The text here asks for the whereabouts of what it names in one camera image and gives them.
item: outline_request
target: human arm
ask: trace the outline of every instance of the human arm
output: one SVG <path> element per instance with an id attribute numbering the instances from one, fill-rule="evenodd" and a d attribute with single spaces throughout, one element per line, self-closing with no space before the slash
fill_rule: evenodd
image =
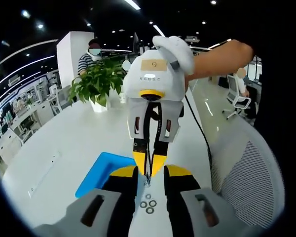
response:
<path id="1" fill-rule="evenodd" d="M 188 83 L 193 79 L 235 73 L 253 59 L 253 49 L 245 43 L 231 40 L 209 52 L 194 57 L 195 71 L 185 77 Z"/>
<path id="2" fill-rule="evenodd" d="M 78 75 L 84 74 L 86 70 L 87 70 L 87 62 L 84 60 L 83 57 L 81 57 L 78 62 Z"/>

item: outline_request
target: yellow ring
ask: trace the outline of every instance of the yellow ring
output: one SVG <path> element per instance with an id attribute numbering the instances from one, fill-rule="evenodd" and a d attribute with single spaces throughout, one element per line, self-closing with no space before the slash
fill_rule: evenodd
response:
<path id="1" fill-rule="evenodd" d="M 161 91 L 148 89 L 148 90 L 141 90 L 139 92 L 139 95 L 140 96 L 143 96 L 143 95 L 158 95 L 158 96 L 160 96 L 162 98 L 164 96 L 164 93 L 161 92 Z"/>

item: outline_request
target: white flower pot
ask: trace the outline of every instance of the white flower pot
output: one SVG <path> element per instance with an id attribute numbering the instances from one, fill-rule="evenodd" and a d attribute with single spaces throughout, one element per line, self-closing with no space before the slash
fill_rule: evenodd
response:
<path id="1" fill-rule="evenodd" d="M 104 111 L 107 111 L 111 107 L 111 103 L 110 103 L 109 97 L 107 95 L 106 95 L 106 99 L 107 99 L 107 104 L 105 107 L 100 105 L 97 102 L 93 103 L 91 100 L 89 100 L 93 111 L 96 113 L 102 113 Z"/>

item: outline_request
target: white chair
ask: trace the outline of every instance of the white chair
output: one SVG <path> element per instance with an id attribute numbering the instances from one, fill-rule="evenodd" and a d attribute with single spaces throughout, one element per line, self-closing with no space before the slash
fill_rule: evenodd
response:
<path id="1" fill-rule="evenodd" d="M 263 137 L 240 116 L 211 146 L 212 189 L 248 225 L 268 228 L 285 206 L 283 178 Z"/>
<path id="2" fill-rule="evenodd" d="M 234 110 L 223 110 L 222 111 L 222 113 L 232 112 L 231 114 L 229 114 L 227 116 L 227 120 L 228 120 L 230 117 L 232 117 L 236 114 L 240 114 L 242 110 L 247 109 L 249 104 L 251 103 L 251 99 L 240 95 L 238 83 L 237 83 L 237 80 L 235 77 L 228 75 L 227 78 L 228 78 L 228 82 L 229 82 L 229 91 L 227 94 L 227 100 L 235 108 Z M 245 105 L 240 103 L 245 100 L 247 100 L 247 103 Z"/>
<path id="3" fill-rule="evenodd" d="M 8 128 L 0 139 L 0 156 L 4 163 L 9 165 L 23 144 L 22 139 L 12 129 Z"/>
<path id="4" fill-rule="evenodd" d="M 53 112 L 56 115 L 70 105 L 70 102 L 68 101 L 70 87 L 71 86 L 69 85 L 65 88 L 62 88 L 61 90 L 56 90 L 56 98 L 52 100 L 50 104 Z"/>

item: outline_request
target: white pillar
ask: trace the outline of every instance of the white pillar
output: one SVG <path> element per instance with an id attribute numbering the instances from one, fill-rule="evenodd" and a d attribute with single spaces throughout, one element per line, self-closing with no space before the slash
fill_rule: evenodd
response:
<path id="1" fill-rule="evenodd" d="M 78 62 L 86 53 L 93 32 L 71 31 L 57 44 L 57 63 L 62 88 L 78 76 Z"/>

